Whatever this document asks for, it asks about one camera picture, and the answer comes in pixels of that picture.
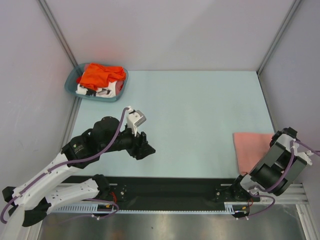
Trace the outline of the salmon pink t shirt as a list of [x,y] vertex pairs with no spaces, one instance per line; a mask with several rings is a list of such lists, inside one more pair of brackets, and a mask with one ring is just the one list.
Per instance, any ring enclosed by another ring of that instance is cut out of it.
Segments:
[[235,132],[235,147],[239,174],[244,176],[264,157],[270,148],[272,133]]

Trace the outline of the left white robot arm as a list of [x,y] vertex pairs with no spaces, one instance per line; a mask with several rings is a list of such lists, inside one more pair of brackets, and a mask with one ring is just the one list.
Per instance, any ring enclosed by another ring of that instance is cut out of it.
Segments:
[[97,121],[93,128],[73,137],[56,158],[31,180],[19,187],[4,188],[3,198],[12,206],[5,211],[13,215],[17,208],[24,206],[22,226],[30,227],[65,204],[86,199],[107,199],[111,188],[101,174],[69,189],[54,189],[72,174],[97,162],[104,153],[127,151],[136,160],[154,154],[156,150],[149,145],[146,133],[138,132],[138,127],[145,121],[146,117],[140,111],[131,111],[121,119],[106,116]]

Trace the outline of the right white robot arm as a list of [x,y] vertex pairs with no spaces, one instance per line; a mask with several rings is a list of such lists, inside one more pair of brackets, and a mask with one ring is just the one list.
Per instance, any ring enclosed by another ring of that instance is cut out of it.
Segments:
[[297,131],[291,127],[277,131],[271,138],[269,150],[249,173],[239,177],[230,188],[231,196],[242,201],[249,192],[265,192],[280,196],[300,173],[312,165],[310,153],[299,150]]

